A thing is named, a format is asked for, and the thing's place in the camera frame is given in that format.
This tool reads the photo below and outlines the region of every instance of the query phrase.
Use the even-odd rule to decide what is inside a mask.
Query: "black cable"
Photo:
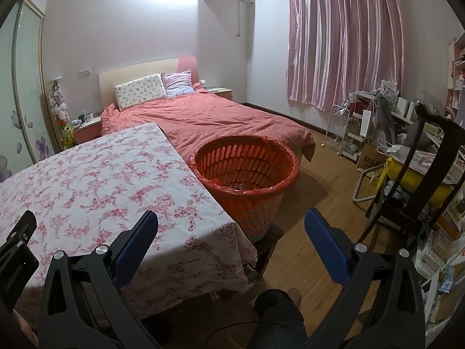
[[[235,327],[236,325],[243,325],[243,324],[271,324],[271,325],[277,325],[279,327],[284,327],[284,328],[287,328],[289,330],[293,330],[295,332],[297,332],[298,334],[300,334],[301,336],[307,338],[307,335],[306,334],[303,334],[302,332],[299,332],[298,330],[295,330],[294,328],[291,328],[291,327],[288,327],[287,325],[284,325],[284,324],[279,324],[279,323],[270,323],[270,322],[241,322],[241,323],[235,323],[235,324],[231,324],[231,325],[228,325],[226,327],[221,327],[221,328],[218,328],[216,330],[214,330],[213,332],[211,332],[210,336],[208,336],[205,340],[205,349],[208,345],[208,342],[210,341],[210,339],[213,337],[213,335],[221,330],[227,330],[228,328],[231,328],[231,327]]]

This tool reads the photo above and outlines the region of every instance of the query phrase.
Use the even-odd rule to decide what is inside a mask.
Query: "white wire rack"
[[[325,140],[321,146],[326,147],[326,145],[330,145],[336,148],[338,155],[341,155],[345,148],[344,144],[347,142],[346,132],[349,119],[350,111],[348,109],[339,105],[333,105],[329,115]]]

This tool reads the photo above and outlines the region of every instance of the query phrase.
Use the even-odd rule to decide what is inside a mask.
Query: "wardrobe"
[[[0,29],[0,182],[58,150],[42,81],[42,19],[19,0]]]

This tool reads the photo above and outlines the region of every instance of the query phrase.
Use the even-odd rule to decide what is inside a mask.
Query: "dark pants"
[[[255,310],[261,323],[247,349],[298,349],[306,342],[304,317],[284,291],[271,289],[261,293]]]

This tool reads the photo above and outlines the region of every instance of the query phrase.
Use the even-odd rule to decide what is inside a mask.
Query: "silver screw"
[[[368,250],[368,248],[366,247],[365,244],[358,243],[358,244],[355,244],[355,250],[360,253],[365,253]]]
[[[401,255],[404,258],[409,258],[410,257],[410,253],[408,253],[408,250],[406,250],[405,248],[402,248],[399,251],[399,255]]]
[[[105,254],[108,250],[108,247],[106,245],[99,245],[97,249],[95,249],[96,254]]]
[[[58,252],[55,252],[55,254],[53,255],[53,258],[55,260],[59,260],[60,258],[62,258],[63,256],[65,255],[65,253],[63,251],[58,251]]]

